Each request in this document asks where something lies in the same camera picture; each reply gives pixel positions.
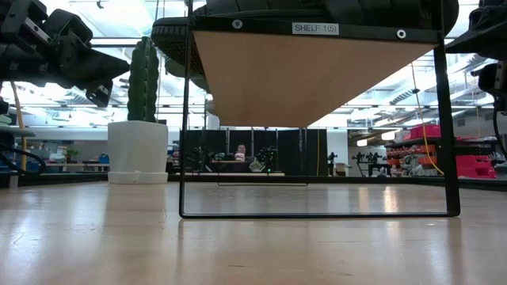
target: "potted cactus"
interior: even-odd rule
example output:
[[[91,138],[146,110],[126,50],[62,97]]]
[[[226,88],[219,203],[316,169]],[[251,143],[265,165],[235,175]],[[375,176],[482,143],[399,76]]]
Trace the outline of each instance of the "potted cactus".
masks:
[[[109,183],[167,182],[167,126],[156,123],[158,58],[147,37],[132,52],[128,121],[108,125]]]

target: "cactus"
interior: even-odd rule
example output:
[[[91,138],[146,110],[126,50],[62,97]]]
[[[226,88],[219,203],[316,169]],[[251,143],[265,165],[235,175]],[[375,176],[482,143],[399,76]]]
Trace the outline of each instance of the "cactus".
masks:
[[[130,66],[128,89],[128,120],[155,123],[158,80],[157,51],[144,36],[135,45]]]

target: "shelf label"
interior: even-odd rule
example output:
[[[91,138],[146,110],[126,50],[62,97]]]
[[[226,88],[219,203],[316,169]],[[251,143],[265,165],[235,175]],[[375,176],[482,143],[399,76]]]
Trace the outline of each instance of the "shelf label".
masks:
[[[293,35],[340,35],[339,24],[292,23]]]

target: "shelf leg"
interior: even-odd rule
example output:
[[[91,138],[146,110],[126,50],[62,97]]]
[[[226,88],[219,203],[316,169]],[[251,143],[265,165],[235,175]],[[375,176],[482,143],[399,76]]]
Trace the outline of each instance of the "shelf leg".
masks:
[[[457,216],[461,212],[459,201],[458,173],[456,170],[456,152],[454,127],[452,124],[451,94],[447,75],[447,59],[445,56],[445,42],[442,18],[442,0],[433,0],[433,29],[438,33],[438,47],[433,50],[435,57],[436,95],[438,97],[438,111],[440,116],[441,144],[443,171],[445,172],[445,197],[447,212],[450,216]]]
[[[180,133],[180,197],[179,214],[185,217],[185,141],[187,136],[187,123],[189,119],[189,86],[190,73],[192,68],[192,45],[193,45],[193,0],[188,0],[187,13],[187,39],[185,56],[185,89],[183,92],[183,122]]]

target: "light wood floor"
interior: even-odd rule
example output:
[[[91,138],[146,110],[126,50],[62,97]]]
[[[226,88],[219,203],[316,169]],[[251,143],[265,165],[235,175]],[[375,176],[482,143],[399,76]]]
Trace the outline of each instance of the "light wood floor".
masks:
[[[444,209],[442,188],[419,185],[187,189],[192,212]],[[180,220],[177,184],[0,190],[0,284],[505,285],[507,193],[462,204],[459,218]]]

